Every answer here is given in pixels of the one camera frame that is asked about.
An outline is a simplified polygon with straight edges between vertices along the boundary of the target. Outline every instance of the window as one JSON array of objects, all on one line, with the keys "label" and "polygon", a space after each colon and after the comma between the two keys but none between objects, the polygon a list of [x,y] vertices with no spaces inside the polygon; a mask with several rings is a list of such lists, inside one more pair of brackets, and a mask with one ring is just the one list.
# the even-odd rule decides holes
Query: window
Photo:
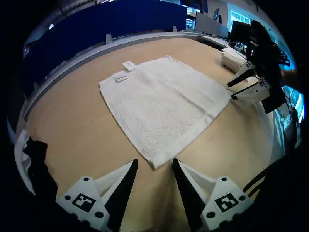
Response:
[{"label": "window", "polygon": [[[200,12],[200,10],[192,8],[192,7],[187,7],[185,5],[182,5],[183,7],[187,8],[187,14],[195,14],[196,12]],[[195,21],[191,19],[186,19],[186,26],[187,28],[195,28]]]},{"label": "window", "polygon": [[250,19],[248,17],[231,10],[231,30],[232,30],[233,21],[244,22],[244,23],[250,24]]},{"label": "window", "polygon": [[186,26],[187,28],[193,28],[195,27],[195,21],[191,19],[186,19]]},{"label": "window", "polygon": [[298,115],[298,121],[301,122],[304,118],[304,112],[305,112],[305,105],[304,105],[304,97],[303,95],[298,92],[297,90],[289,87],[284,86],[283,90],[286,92],[286,94],[291,99],[291,103],[294,105],[297,115]]}]

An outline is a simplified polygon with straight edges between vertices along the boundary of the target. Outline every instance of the screw hole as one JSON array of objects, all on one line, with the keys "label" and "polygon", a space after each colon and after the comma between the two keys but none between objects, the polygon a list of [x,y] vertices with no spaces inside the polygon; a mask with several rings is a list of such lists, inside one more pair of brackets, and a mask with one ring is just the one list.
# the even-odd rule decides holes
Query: screw hole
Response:
[{"label": "screw hole", "polygon": [[103,214],[102,212],[100,212],[100,211],[96,212],[94,215],[95,215],[97,218],[102,218],[102,217],[104,216],[104,214]]},{"label": "screw hole", "polygon": [[86,225],[86,226],[90,226],[90,222],[87,221],[87,220],[83,220],[82,223],[83,223],[84,225]]},{"label": "screw hole", "polygon": [[207,218],[214,218],[215,215],[216,215],[215,212],[212,212],[212,211],[211,211],[211,212],[209,212],[209,213],[206,214],[206,217],[207,217]]}]

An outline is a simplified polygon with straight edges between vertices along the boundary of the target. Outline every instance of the white cloth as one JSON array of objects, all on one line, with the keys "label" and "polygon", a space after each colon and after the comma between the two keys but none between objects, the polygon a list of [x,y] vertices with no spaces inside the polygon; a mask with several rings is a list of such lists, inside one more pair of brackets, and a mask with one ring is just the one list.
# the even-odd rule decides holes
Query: white cloth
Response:
[{"label": "white cloth", "polygon": [[221,64],[228,67],[235,73],[238,72],[239,67],[246,61],[246,58],[241,53],[232,48],[223,48],[221,53]]},{"label": "white cloth", "polygon": [[[127,79],[117,82],[117,78]],[[231,93],[170,56],[120,71],[99,83],[119,126],[158,168],[195,140],[226,107]]]}]

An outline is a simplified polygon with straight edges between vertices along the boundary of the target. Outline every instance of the computer monitor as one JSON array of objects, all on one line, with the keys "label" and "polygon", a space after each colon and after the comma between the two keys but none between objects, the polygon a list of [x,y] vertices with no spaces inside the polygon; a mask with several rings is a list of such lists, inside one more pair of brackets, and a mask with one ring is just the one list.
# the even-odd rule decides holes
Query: computer monitor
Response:
[{"label": "computer monitor", "polygon": [[181,5],[185,5],[187,7],[193,7],[195,9],[200,10],[201,13],[208,13],[208,3],[207,0],[180,0]]},{"label": "computer monitor", "polygon": [[212,17],[214,20],[217,20],[219,16],[219,8],[214,11],[214,16]]}]

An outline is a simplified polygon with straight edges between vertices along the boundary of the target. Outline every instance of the stack of white towels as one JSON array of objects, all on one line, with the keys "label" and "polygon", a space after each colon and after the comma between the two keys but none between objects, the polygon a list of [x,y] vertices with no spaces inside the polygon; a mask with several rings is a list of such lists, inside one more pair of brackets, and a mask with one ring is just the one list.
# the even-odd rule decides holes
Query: stack of white towels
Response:
[{"label": "stack of white towels", "polygon": [[221,64],[231,69],[235,73],[238,72],[239,67],[246,61],[246,56],[232,48],[222,49]]}]

